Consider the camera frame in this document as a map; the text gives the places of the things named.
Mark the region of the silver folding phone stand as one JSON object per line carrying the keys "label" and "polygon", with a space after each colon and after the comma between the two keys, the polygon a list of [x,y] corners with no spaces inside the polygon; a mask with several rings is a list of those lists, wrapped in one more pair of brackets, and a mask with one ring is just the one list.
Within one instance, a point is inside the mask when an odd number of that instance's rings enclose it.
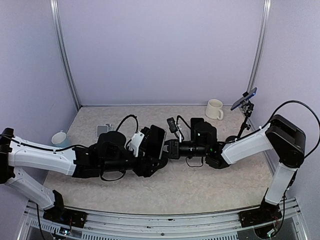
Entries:
{"label": "silver folding phone stand", "polygon": [[101,134],[108,133],[113,130],[114,130],[114,126],[111,123],[97,125],[96,137],[99,138]]}

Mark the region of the black round-base phone stand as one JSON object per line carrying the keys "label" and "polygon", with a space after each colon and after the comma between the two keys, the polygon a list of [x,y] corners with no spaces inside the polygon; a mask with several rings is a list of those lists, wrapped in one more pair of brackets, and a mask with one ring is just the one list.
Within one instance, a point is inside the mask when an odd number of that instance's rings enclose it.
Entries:
{"label": "black round-base phone stand", "polygon": [[164,168],[168,163],[169,157],[168,157],[168,151],[166,150],[166,147],[167,146],[164,145],[161,149],[159,161],[158,161],[158,166],[157,166],[158,169]]}

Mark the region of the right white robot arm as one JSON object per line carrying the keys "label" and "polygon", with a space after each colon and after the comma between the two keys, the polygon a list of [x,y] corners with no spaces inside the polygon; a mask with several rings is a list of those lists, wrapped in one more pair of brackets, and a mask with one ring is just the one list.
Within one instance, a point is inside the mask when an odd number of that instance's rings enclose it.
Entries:
{"label": "right white robot arm", "polygon": [[164,143],[168,158],[201,157],[210,167],[224,169],[247,157],[275,150],[279,165],[270,186],[259,207],[239,212],[239,219],[242,227],[248,227],[283,217],[285,212],[280,210],[279,203],[305,160],[305,133],[276,114],[260,129],[242,138],[221,142],[217,140],[217,129],[204,119],[193,118],[191,122],[190,141],[170,139]]}

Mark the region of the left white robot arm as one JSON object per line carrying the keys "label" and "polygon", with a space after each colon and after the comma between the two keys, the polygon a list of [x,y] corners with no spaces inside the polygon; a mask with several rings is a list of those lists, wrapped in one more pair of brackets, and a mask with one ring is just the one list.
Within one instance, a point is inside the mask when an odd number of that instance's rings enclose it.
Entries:
{"label": "left white robot arm", "polygon": [[14,135],[6,128],[0,135],[0,182],[37,203],[45,212],[63,223],[70,218],[62,195],[51,190],[22,170],[22,167],[53,171],[73,178],[103,177],[107,172],[133,171],[148,178],[168,163],[163,152],[166,132],[155,125],[137,131],[127,140],[119,131],[102,133],[95,144],[85,147],[50,147]]}

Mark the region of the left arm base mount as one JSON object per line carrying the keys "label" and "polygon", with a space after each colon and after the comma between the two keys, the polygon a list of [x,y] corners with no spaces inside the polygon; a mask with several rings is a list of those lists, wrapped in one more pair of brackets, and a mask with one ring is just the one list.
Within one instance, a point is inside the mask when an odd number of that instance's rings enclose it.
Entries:
{"label": "left arm base mount", "polygon": [[69,208],[52,207],[44,211],[43,218],[69,227],[83,228],[87,219],[87,213],[84,211],[73,210]]}

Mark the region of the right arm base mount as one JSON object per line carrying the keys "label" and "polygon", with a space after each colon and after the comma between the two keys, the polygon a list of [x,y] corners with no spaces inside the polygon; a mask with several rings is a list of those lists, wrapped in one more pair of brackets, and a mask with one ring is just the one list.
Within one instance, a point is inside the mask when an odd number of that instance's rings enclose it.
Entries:
{"label": "right arm base mount", "polygon": [[242,228],[272,222],[283,217],[278,207],[270,208],[261,206],[259,208],[241,211],[238,215]]}

